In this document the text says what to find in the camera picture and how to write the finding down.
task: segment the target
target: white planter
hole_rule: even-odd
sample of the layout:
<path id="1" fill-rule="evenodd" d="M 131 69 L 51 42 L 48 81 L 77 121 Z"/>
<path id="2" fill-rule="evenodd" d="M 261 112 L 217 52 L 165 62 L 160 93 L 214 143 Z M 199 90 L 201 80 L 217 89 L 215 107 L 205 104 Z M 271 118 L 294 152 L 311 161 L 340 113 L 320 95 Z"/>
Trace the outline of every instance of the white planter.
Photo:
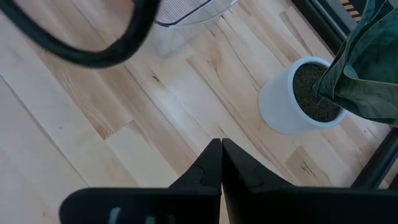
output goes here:
<path id="1" fill-rule="evenodd" d="M 259 93 L 259 109 L 262 118 L 276 131 L 293 134 L 313 129 L 331 128 L 342 122 L 347 114 L 341 110 L 330 122 L 319 122 L 310 118 L 300 108 L 293 93 L 293 77 L 297 69 L 306 63 L 324 65 L 330 63 L 318 57 L 305 57 L 296 61 L 287 71 L 267 82 Z"/>

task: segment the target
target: wooden floor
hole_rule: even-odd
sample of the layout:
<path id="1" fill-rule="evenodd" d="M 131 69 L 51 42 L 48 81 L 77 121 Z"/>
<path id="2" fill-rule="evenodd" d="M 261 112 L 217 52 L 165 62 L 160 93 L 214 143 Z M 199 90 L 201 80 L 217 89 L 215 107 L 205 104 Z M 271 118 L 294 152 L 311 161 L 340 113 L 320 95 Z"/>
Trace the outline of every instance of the wooden floor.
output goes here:
<path id="1" fill-rule="evenodd" d="M 86 49 L 105 48 L 129 18 L 105 0 L 18 2 Z M 262 120 L 265 82 L 300 57 L 332 60 L 289 0 L 241 0 L 172 57 L 146 44 L 106 70 L 45 53 L 3 15 L 0 27 L 1 223 L 58 223 L 62 200 L 89 186 L 166 187 L 212 138 L 231 138 L 294 184 L 347 187 L 389 131 L 349 115 L 288 136 Z"/>

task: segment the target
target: houseplant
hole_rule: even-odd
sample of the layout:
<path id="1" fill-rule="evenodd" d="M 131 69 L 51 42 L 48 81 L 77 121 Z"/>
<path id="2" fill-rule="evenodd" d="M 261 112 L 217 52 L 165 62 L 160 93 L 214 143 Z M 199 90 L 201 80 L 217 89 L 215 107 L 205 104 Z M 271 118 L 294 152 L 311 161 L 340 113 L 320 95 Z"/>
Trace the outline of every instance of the houseplant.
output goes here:
<path id="1" fill-rule="evenodd" d="M 287 134 L 330 128 L 346 111 L 398 124 L 398 9 L 385 13 L 384 2 L 367 1 L 331 65 L 302 58 L 263 86 L 259 109 L 270 127 Z"/>

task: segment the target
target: black cable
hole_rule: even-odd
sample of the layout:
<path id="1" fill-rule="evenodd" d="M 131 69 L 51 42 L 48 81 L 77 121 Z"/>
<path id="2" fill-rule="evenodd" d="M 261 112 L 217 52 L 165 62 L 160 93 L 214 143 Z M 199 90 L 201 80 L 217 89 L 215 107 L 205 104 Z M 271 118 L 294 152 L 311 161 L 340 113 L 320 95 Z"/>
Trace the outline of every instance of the black cable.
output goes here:
<path id="1" fill-rule="evenodd" d="M 37 25 L 13 0 L 0 0 L 3 13 L 36 44 L 71 63 L 90 68 L 106 68 L 129 59 L 144 42 L 155 20 L 161 0 L 136 0 L 125 33 L 107 49 L 89 52 L 58 40 Z"/>

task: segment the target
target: transparent bin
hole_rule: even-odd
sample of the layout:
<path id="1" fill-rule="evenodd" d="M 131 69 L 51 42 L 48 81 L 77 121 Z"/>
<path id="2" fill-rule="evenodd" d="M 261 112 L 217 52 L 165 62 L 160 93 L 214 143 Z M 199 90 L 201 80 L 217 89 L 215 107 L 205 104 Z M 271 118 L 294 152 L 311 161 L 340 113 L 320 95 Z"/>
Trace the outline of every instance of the transparent bin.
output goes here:
<path id="1" fill-rule="evenodd" d="M 207 30 L 238 0 L 163 0 L 152 39 L 156 53 L 168 56 Z"/>

